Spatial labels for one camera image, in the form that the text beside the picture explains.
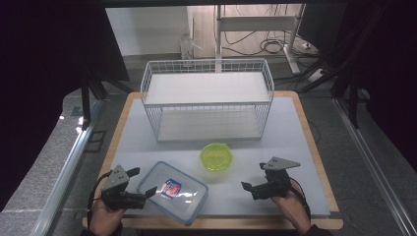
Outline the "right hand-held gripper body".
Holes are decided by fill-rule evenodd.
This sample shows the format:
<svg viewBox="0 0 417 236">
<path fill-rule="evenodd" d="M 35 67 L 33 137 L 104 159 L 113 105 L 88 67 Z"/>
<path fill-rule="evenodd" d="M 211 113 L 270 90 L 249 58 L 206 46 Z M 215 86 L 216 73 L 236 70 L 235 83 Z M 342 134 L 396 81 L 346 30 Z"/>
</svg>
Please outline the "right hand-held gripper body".
<svg viewBox="0 0 417 236">
<path fill-rule="evenodd" d="M 253 187 L 252 196 L 254 200 L 265 200 L 271 197 L 285 198 L 291 188 L 291 181 L 287 170 L 299 167 L 300 163 L 280 157 L 273 156 L 266 162 L 266 179 L 264 184 Z"/>
</svg>

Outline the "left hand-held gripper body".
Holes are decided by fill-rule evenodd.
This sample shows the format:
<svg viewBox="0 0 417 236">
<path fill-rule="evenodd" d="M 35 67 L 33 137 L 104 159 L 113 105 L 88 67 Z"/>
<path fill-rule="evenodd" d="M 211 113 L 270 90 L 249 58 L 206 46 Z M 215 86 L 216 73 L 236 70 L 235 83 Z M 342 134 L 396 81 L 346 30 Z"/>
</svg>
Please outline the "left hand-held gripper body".
<svg viewBox="0 0 417 236">
<path fill-rule="evenodd" d="M 133 194 L 126 191 L 130 178 L 127 171 L 117 165 L 110 171 L 107 180 L 101 187 L 101 199 L 112 210 L 143 208 L 147 197 L 144 194 Z"/>
</svg>

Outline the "clear rectangular food container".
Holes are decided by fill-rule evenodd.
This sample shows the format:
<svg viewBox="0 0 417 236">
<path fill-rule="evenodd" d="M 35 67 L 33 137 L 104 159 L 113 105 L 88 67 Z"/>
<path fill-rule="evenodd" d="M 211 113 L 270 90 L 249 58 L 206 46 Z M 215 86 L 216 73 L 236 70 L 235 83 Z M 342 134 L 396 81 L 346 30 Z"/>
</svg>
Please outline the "clear rectangular food container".
<svg viewBox="0 0 417 236">
<path fill-rule="evenodd" d="M 145 175 L 137 187 L 144 193 L 156 187 L 149 201 L 177 222 L 191 225 L 202 210 L 209 195 L 209 187 L 170 164 L 159 161 Z"/>
</svg>

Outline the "green round lidded container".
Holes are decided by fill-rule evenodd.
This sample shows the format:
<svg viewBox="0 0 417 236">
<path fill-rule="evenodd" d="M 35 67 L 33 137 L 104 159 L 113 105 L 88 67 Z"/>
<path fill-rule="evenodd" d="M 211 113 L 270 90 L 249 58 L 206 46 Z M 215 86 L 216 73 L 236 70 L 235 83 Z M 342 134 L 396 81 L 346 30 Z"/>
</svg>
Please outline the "green round lidded container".
<svg viewBox="0 0 417 236">
<path fill-rule="evenodd" d="M 230 168 L 234 155 L 226 143 L 211 143 L 203 147 L 200 162 L 208 179 L 221 177 Z"/>
</svg>

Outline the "white wire shelf rack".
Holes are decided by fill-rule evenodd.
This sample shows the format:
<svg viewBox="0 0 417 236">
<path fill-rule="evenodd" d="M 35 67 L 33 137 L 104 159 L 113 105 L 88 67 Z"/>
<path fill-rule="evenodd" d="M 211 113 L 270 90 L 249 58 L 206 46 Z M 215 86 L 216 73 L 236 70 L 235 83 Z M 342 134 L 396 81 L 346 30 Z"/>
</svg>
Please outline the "white wire shelf rack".
<svg viewBox="0 0 417 236">
<path fill-rule="evenodd" d="M 141 94 L 160 142 L 263 136 L 274 93 L 265 59 L 147 63 Z"/>
</svg>

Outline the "person's left hand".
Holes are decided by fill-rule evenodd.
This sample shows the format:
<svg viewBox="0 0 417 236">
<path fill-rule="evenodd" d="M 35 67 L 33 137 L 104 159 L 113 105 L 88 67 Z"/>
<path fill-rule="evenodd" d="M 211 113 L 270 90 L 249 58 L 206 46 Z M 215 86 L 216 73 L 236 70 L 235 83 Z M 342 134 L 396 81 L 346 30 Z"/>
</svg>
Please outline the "person's left hand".
<svg viewBox="0 0 417 236">
<path fill-rule="evenodd" d="M 124 209 L 112 210 L 102 200 L 96 200 L 93 203 L 89 227 L 112 229 L 122 223 L 125 212 Z"/>
</svg>

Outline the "person's right hand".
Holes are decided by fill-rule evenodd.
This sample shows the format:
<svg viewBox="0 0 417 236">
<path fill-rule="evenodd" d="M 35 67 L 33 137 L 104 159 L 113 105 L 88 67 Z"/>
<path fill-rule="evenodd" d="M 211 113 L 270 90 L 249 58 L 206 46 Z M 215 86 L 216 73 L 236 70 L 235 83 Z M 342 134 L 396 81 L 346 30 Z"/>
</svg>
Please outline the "person's right hand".
<svg viewBox="0 0 417 236">
<path fill-rule="evenodd" d="M 271 200 L 277 205 L 284 217 L 295 227 L 299 235 L 305 235 L 312 227 L 308 213 L 305 211 L 301 200 L 293 192 L 289 192 L 285 198 L 277 196 Z"/>
</svg>

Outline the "grey table mat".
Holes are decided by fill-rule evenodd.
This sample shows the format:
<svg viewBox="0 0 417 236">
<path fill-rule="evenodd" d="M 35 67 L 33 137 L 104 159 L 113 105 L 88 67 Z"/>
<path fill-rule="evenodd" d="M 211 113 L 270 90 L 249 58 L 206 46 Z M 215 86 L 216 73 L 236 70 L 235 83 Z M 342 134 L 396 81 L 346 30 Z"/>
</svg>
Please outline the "grey table mat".
<svg viewBox="0 0 417 236">
<path fill-rule="evenodd" d="M 106 159 L 112 167 L 120 164 L 128 170 L 139 167 L 141 173 L 128 185 L 135 192 L 141 180 L 159 161 L 164 161 L 208 185 L 208 198 L 201 211 L 206 216 L 277 215 L 270 200 L 255 201 L 242 188 L 244 182 L 254 186 L 266 181 L 262 162 L 271 157 L 297 161 L 298 167 L 288 174 L 302 186 L 313 216 L 330 215 L 324 187 L 319 178 L 298 118 L 295 103 L 290 97 L 278 97 L 272 104 L 264 135 L 259 140 L 229 141 L 233 154 L 231 165 L 224 171 L 212 172 L 203 168 L 200 152 L 205 142 L 159 143 L 153 134 L 148 116 L 139 99 L 133 101 L 127 122 L 122 126 L 116 150 Z"/>
</svg>

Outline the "black floor grate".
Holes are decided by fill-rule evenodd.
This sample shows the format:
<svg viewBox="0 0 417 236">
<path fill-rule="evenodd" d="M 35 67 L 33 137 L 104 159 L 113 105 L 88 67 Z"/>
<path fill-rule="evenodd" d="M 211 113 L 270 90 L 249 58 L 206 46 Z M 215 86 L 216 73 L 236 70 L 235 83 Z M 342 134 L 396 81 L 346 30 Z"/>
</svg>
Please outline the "black floor grate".
<svg viewBox="0 0 417 236">
<path fill-rule="evenodd" d="M 94 131 L 90 134 L 87 145 L 85 147 L 85 152 L 87 153 L 97 153 L 100 152 L 104 139 L 106 136 L 105 131 Z"/>
</svg>

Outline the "black metal stand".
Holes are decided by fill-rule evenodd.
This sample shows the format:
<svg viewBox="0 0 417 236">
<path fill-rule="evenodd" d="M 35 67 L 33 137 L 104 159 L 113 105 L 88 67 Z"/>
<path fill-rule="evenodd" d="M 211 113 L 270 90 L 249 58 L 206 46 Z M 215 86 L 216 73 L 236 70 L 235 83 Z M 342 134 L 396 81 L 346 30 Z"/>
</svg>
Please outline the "black metal stand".
<svg viewBox="0 0 417 236">
<path fill-rule="evenodd" d="M 85 131 L 92 123 L 89 93 L 92 92 L 92 95 L 98 100 L 103 100 L 107 97 L 107 91 L 105 90 L 102 82 L 108 82 L 112 86 L 121 89 L 126 93 L 131 93 L 134 91 L 132 88 L 122 84 L 121 82 L 115 79 L 111 79 L 108 76 L 104 76 L 102 73 L 88 71 L 88 73 L 82 78 L 81 87 L 83 108 L 83 131 Z"/>
<path fill-rule="evenodd" d="M 315 67 L 325 64 L 328 70 L 313 82 L 296 89 L 308 92 L 332 79 L 332 97 L 342 97 L 347 91 L 348 118 L 357 128 L 359 101 L 356 62 L 375 26 L 373 13 L 362 8 L 354 9 L 347 3 L 311 3 L 303 12 L 299 35 L 318 49 L 319 60 Z"/>
</svg>

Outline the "white power strip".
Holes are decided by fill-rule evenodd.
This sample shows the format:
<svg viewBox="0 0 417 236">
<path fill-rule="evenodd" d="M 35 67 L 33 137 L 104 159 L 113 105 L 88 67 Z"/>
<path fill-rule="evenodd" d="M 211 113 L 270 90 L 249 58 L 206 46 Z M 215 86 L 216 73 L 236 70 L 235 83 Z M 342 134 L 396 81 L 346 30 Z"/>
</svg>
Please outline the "white power strip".
<svg viewBox="0 0 417 236">
<path fill-rule="evenodd" d="M 316 81 L 317 79 L 321 78 L 327 71 L 325 69 L 319 69 L 314 72 L 308 79 L 310 83 Z"/>
</svg>

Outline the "clear plastic bag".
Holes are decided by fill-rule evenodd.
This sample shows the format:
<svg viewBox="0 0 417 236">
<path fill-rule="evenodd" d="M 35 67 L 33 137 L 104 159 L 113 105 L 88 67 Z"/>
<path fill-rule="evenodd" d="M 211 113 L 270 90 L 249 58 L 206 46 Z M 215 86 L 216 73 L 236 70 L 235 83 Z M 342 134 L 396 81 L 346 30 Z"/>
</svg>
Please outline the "clear plastic bag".
<svg viewBox="0 0 417 236">
<path fill-rule="evenodd" d="M 194 49 L 203 51 L 204 49 L 197 45 L 188 33 L 184 33 L 180 37 L 180 51 L 183 60 L 194 59 Z"/>
</svg>

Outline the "dark curtain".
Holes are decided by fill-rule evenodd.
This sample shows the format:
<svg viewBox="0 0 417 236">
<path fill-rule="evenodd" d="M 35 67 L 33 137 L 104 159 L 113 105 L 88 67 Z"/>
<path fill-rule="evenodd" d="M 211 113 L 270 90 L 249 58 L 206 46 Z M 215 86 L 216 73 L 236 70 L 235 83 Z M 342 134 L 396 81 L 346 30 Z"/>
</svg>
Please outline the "dark curtain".
<svg viewBox="0 0 417 236">
<path fill-rule="evenodd" d="M 89 78 L 129 78 L 100 0 L 0 0 L 0 211 Z"/>
<path fill-rule="evenodd" d="M 370 99 L 374 121 L 417 169 L 417 0 L 354 0 L 347 5 L 348 30 L 386 4 L 354 68 Z"/>
</svg>

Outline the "aluminium rail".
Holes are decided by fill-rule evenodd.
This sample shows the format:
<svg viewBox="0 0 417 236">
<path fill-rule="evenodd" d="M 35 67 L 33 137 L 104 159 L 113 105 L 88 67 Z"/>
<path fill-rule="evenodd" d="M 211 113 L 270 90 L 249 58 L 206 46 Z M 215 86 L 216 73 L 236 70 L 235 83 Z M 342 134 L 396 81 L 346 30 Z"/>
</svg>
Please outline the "aluminium rail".
<svg viewBox="0 0 417 236">
<path fill-rule="evenodd" d="M 75 143 L 73 144 L 70 153 L 64 162 L 61 172 L 58 175 L 57 180 L 51 190 L 51 193 L 48 196 L 47 201 L 38 216 L 30 236 L 47 235 L 54 217 L 57 214 L 58 208 L 64 199 L 68 186 L 70 185 L 70 182 L 74 176 L 76 168 L 84 152 L 85 146 L 89 140 L 89 136 L 95 126 L 96 119 L 102 104 L 103 102 L 100 100 L 97 100 L 93 104 L 90 114 L 91 121 L 89 122 L 88 126 L 78 134 Z"/>
<path fill-rule="evenodd" d="M 343 124 L 357 147 L 362 159 L 365 162 L 371 176 L 374 179 L 388 209 L 390 210 L 396 224 L 398 225 L 403 236 L 417 236 L 417 227 L 412 222 L 409 213 L 404 207 L 399 196 L 394 192 L 391 184 L 388 182 L 386 175 L 378 164 L 374 154 L 364 140 L 361 132 L 356 128 L 348 117 L 348 108 L 343 103 L 342 98 L 334 98 L 332 100 Z"/>
</svg>

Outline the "white desk frame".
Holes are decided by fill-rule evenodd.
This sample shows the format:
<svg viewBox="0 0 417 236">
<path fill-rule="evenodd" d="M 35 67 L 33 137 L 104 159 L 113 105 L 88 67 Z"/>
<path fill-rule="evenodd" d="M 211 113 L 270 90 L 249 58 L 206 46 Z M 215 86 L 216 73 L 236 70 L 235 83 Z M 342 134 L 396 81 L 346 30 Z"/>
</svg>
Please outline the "white desk frame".
<svg viewBox="0 0 417 236">
<path fill-rule="evenodd" d="M 306 5 L 302 4 L 295 16 L 267 16 L 267 17 L 223 17 L 223 5 L 215 6 L 215 58 L 221 58 L 221 34 L 227 31 L 289 31 L 289 41 L 282 46 L 283 53 L 293 75 L 301 72 L 293 56 L 292 48 L 295 37 L 302 21 Z"/>
</svg>

